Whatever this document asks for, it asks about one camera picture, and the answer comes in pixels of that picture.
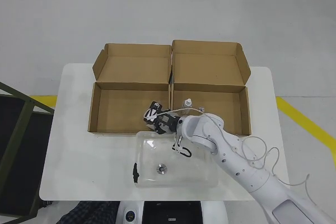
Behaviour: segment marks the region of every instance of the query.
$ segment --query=small bottle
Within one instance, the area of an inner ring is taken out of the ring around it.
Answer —
[[[182,108],[192,108],[192,100],[190,98],[184,100]],[[182,110],[182,114],[188,114],[189,110]]]

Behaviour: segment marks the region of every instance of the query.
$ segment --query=black panel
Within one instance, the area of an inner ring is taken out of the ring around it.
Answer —
[[[0,96],[0,160],[24,102]],[[0,197],[0,213],[28,215],[45,162],[53,115],[33,113]]]
[[[200,202],[144,202],[142,224],[203,224]]]

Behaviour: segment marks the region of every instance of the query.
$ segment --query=cardboard box lid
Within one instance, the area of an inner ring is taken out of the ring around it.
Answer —
[[[93,66],[97,82],[168,83],[171,46],[106,44]]]
[[[172,53],[174,83],[244,86],[250,77],[239,43],[174,40]]]

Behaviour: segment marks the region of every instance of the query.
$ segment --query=white cable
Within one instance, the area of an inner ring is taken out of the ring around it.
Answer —
[[[221,133],[221,135],[222,135],[224,141],[230,146],[230,150],[232,150],[232,152],[234,152],[232,146],[231,146],[230,143],[226,140],[226,138],[225,138],[225,136],[224,136],[224,133],[223,133],[223,131],[222,131],[222,128],[220,128],[219,125],[218,125],[218,124],[217,124],[217,123],[216,123],[210,116],[208,116],[208,115],[205,114],[204,112],[201,112],[201,111],[198,110],[198,109],[195,109],[195,108],[181,108],[181,109],[177,109],[177,110],[166,111],[166,112],[163,112],[163,113],[160,113],[160,114],[155,114],[155,115],[151,115],[151,116],[143,116],[143,117],[146,118],[146,119],[151,119],[151,117],[153,117],[153,116],[159,116],[159,115],[162,115],[162,114],[168,114],[168,113],[171,113],[171,112],[177,112],[177,111],[181,111],[181,110],[195,110],[195,111],[197,111],[197,112],[199,112],[199,113],[201,113],[201,114],[207,116],[208,118],[210,118],[210,120],[211,120],[211,121],[218,127],[218,129],[219,129],[219,131],[220,131],[220,133]],[[257,138],[257,139],[261,140],[261,141],[264,143],[264,145],[265,145],[265,152],[264,152],[264,155],[263,155],[262,157],[260,157],[260,158],[258,158],[258,159],[254,159],[254,160],[248,159],[248,158],[246,157],[246,154],[245,154],[245,152],[244,152],[244,142],[245,142],[245,140],[247,140],[247,139],[249,139],[249,138]],[[263,169],[263,168],[265,167],[265,161],[266,161],[266,158],[267,158],[269,152],[270,152],[271,150],[273,150],[273,149],[276,149],[276,150],[278,151],[278,157],[277,157],[277,159],[276,159],[276,161],[275,161],[275,163],[274,163],[274,165],[273,165],[273,167],[272,167],[272,174],[273,174],[273,176],[275,176],[281,183],[283,183],[283,184],[285,184],[285,185],[288,185],[288,186],[299,186],[299,185],[305,183],[306,194],[307,194],[308,198],[315,204],[315,202],[311,199],[311,197],[309,196],[309,193],[307,192],[307,186],[306,186],[306,183],[307,183],[307,180],[308,180],[309,177],[310,177],[310,174],[307,174],[305,180],[304,180],[303,182],[301,182],[301,183],[298,183],[298,184],[288,184],[288,183],[285,183],[283,180],[281,180],[281,179],[274,173],[274,168],[275,168],[276,164],[278,163],[278,161],[279,161],[279,159],[280,159],[280,150],[279,150],[279,148],[277,148],[277,147],[272,147],[269,151],[267,151],[267,144],[266,144],[266,142],[265,142],[262,138],[257,137],[257,136],[248,136],[248,137],[246,137],[246,138],[241,142],[241,144],[242,144],[242,145],[241,145],[241,150],[242,150],[242,154],[243,154],[244,156],[241,156],[241,155],[240,155],[239,153],[237,153],[237,152],[234,152],[234,153],[236,153],[236,154],[239,155],[241,158],[243,158],[244,160],[246,160],[246,162],[249,163],[249,162],[254,162],[254,161],[259,161],[259,160],[261,160],[261,159],[264,159],[264,162],[263,162],[263,166],[262,166],[262,167],[255,167],[255,166],[253,166],[253,168],[255,168],[255,169],[257,169],[257,170],[261,170],[261,169]]]

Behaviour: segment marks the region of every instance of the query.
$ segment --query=plaid shirt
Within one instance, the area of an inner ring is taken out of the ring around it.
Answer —
[[[57,224],[115,224],[119,202],[79,202]]]

